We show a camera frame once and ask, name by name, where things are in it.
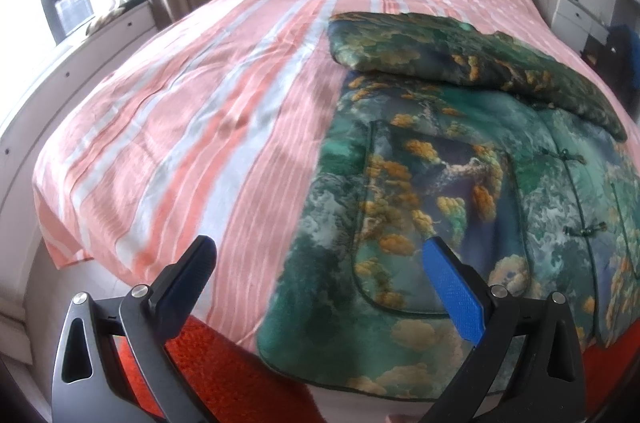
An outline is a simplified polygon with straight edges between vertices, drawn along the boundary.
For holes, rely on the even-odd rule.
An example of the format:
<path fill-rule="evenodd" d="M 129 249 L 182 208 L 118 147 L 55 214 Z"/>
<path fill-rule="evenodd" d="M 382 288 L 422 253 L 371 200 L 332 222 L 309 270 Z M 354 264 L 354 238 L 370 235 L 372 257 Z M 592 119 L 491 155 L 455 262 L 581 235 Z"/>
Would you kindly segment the pink striped bed sheet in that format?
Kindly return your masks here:
<path fill-rule="evenodd" d="M 588 66 L 531 0 L 213 0 L 107 76 L 42 148 L 34 194 L 55 266 L 151 282 L 197 235 L 218 273 L 196 316 L 253 349 L 344 71 L 341 12 L 449 16 Z"/>

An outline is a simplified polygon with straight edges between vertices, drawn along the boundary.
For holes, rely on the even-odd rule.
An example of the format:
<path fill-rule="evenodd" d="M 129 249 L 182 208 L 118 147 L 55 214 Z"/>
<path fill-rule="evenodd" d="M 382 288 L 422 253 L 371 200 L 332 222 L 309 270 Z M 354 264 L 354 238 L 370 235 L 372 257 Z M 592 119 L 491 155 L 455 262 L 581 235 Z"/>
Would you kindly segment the green landscape print jacket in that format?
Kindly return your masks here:
<path fill-rule="evenodd" d="M 639 318 L 639 166 L 585 76 L 502 32 L 342 13 L 343 78 L 257 334 L 271 369 L 434 400 L 469 355 L 422 265 L 442 238 L 511 294 L 565 295 L 582 346 Z"/>

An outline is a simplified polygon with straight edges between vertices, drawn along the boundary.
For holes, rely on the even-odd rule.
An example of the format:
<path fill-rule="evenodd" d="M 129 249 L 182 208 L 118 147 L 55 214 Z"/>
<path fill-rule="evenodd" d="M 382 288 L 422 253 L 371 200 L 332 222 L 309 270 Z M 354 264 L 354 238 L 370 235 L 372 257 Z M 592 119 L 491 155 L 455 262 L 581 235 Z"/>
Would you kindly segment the black and blue hanging clothes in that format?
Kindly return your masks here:
<path fill-rule="evenodd" d="M 639 35 L 626 24 L 608 29 L 596 71 L 629 115 L 639 117 Z"/>

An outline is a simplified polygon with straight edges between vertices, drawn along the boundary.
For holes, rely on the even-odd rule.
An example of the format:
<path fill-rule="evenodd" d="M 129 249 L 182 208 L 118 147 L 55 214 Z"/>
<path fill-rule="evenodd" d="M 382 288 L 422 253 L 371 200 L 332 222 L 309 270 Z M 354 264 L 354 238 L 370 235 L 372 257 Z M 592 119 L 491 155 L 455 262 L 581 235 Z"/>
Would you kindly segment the white bedside cabinet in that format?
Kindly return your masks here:
<path fill-rule="evenodd" d="M 532 0 L 552 33 L 581 54 L 587 47 L 603 46 L 613 15 L 614 0 Z"/>

